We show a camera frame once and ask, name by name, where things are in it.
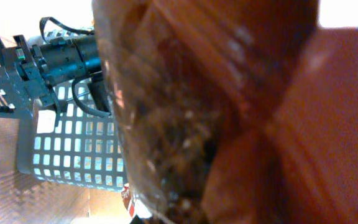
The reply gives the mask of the grey plastic basket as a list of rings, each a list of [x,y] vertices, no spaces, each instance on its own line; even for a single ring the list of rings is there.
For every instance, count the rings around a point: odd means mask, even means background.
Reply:
[[[66,113],[57,114],[34,101],[33,113],[14,109],[13,87],[2,58],[6,47],[0,39],[0,118],[19,120],[17,169],[39,180],[90,189],[120,192],[126,169],[113,112],[88,114],[74,101]],[[82,103],[95,107],[89,79],[77,84]]]

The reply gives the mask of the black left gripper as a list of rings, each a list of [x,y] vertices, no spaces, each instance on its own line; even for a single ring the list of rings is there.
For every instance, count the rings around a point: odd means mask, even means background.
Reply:
[[[75,104],[88,114],[109,114],[101,74],[101,61],[94,36],[77,39],[58,37],[43,45],[30,46],[24,36],[14,37],[15,47],[2,50],[4,68],[13,87],[14,109],[33,113],[34,101],[57,114]],[[89,79],[88,89],[95,107],[82,103],[75,92],[79,82]]]

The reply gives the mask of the red Top chocolate bar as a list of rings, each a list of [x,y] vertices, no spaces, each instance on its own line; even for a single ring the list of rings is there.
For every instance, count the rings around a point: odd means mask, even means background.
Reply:
[[[358,27],[318,1],[93,1],[151,223],[358,223]]]

